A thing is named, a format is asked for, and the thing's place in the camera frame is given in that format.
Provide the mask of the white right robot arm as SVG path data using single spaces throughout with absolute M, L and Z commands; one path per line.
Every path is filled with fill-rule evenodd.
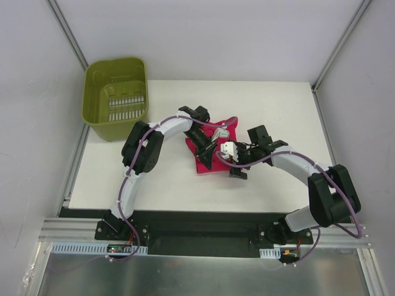
M 287 142 L 273 141 L 264 125 L 248 130 L 250 143 L 225 142 L 218 157 L 224 159 L 231 173 L 245 179 L 242 169 L 266 163 L 285 171 L 308 188 L 309 204 L 288 213 L 265 230 L 268 241 L 285 245 L 296 240 L 301 231 L 335 225 L 346 218 L 356 218 L 361 204 L 347 168 L 343 165 L 321 166 L 296 152 Z

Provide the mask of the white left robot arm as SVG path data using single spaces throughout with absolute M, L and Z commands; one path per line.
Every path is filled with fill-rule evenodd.
M 96 239 L 102 239 L 106 234 L 118 240 L 129 236 L 131 226 L 127 219 L 134 212 L 136 196 L 143 178 L 156 166 L 165 140 L 177 134 L 185 134 L 195 145 L 196 158 L 207 169 L 212 168 L 217 142 L 207 137 L 201 129 L 201 126 L 209 124 L 209 120 L 210 115 L 206 108 L 199 106 L 193 110 L 183 106 L 175 115 L 158 123 L 135 123 L 121 152 L 125 175 L 118 197 L 98 223 Z

